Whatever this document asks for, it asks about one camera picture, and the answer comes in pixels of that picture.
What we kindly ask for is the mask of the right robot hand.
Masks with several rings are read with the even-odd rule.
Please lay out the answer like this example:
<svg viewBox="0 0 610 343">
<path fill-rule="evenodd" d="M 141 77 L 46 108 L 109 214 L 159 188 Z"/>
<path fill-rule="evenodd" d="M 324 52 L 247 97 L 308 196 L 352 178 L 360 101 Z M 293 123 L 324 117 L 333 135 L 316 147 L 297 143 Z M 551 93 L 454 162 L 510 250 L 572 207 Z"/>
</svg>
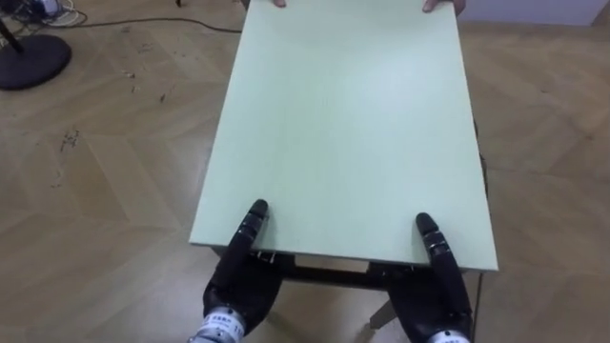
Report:
<svg viewBox="0 0 610 343">
<path fill-rule="evenodd" d="M 416 216 L 427 267 L 371 263 L 366 273 L 378 278 L 389 300 L 369 320 L 379 330 L 397 319 L 412 342 L 473 341 L 473 312 L 450 245 L 433 217 Z"/>
</svg>

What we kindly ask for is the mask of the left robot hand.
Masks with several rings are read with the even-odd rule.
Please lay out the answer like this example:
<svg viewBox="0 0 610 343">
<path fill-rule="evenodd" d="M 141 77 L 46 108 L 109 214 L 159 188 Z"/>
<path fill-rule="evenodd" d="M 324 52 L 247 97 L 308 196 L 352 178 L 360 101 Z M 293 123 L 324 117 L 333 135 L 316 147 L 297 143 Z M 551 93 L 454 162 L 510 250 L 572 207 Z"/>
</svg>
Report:
<svg viewBox="0 0 610 343">
<path fill-rule="evenodd" d="M 220 254 L 202 295 L 205 317 L 230 314 L 244 336 L 267 317 L 295 258 L 277 252 L 254 252 L 253 245 L 266 222 L 269 205 L 257 199 L 246 212 L 229 245 Z"/>
</svg>

